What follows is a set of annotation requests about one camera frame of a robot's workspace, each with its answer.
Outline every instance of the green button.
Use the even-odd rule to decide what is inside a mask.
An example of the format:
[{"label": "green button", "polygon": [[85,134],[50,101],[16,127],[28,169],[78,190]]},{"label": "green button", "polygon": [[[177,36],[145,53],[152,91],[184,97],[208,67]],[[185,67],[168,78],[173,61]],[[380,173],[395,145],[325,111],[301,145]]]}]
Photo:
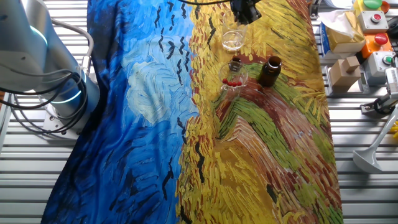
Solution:
[{"label": "green button", "polygon": [[382,0],[363,0],[363,4],[370,9],[378,9],[382,5]]}]

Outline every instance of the blue fabric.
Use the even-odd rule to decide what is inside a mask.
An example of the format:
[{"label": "blue fabric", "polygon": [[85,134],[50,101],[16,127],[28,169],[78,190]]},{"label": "blue fabric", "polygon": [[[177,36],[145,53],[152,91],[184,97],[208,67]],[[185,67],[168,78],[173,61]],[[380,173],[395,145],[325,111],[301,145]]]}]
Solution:
[{"label": "blue fabric", "polygon": [[89,0],[101,98],[42,223],[176,223],[176,182],[193,104],[192,8],[176,0]]}]

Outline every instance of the tissue box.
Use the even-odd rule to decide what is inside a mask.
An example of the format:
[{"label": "tissue box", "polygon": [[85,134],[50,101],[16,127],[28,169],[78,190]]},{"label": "tissue box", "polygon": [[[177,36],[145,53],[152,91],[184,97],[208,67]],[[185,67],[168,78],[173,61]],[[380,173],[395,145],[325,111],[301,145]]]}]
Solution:
[{"label": "tissue box", "polygon": [[358,24],[354,12],[347,11],[345,12],[345,15],[354,32],[354,37],[351,38],[326,27],[325,29],[329,39],[330,49],[333,53],[356,53],[361,51],[366,43],[361,26]]},{"label": "tissue box", "polygon": [[330,49],[329,38],[326,33],[326,26],[321,23],[320,25],[320,35],[321,35],[321,43],[322,43],[322,59],[327,60],[338,60],[345,59],[351,56],[354,56],[355,53],[343,53],[343,54],[335,54]]}]

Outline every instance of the yellow object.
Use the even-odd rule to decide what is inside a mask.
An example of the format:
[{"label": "yellow object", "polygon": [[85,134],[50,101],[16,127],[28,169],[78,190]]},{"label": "yellow object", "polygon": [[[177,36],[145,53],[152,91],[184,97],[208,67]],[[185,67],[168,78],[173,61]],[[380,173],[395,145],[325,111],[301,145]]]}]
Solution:
[{"label": "yellow object", "polygon": [[345,14],[349,23],[351,24],[351,28],[354,32],[354,38],[340,34],[339,32],[326,27],[330,50],[333,53],[359,52],[366,43],[365,36],[363,35],[361,26],[358,23],[354,12],[347,11]]},{"label": "yellow object", "polygon": [[398,139],[398,121],[394,124],[394,126],[390,129],[391,132],[395,132],[394,138]]},{"label": "yellow object", "polygon": [[363,3],[363,0],[356,0],[354,3],[354,9],[356,17],[358,17],[360,13],[363,11],[381,11],[380,7],[378,9],[370,9],[366,7],[365,4]]}]

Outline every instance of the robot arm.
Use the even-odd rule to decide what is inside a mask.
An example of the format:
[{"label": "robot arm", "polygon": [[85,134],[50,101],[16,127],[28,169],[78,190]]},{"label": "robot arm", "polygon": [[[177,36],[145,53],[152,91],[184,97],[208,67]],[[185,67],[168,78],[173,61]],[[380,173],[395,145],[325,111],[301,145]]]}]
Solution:
[{"label": "robot arm", "polygon": [[[42,0],[23,2],[22,5],[15,0],[0,1],[0,90],[17,94],[29,90],[41,93],[42,98],[50,100],[60,117],[79,114],[80,119],[73,127],[79,132],[100,97],[98,87],[87,78],[91,52],[84,57],[86,66],[81,67],[52,24],[85,31],[52,21]],[[88,94],[87,99],[82,94],[84,92]]]}]

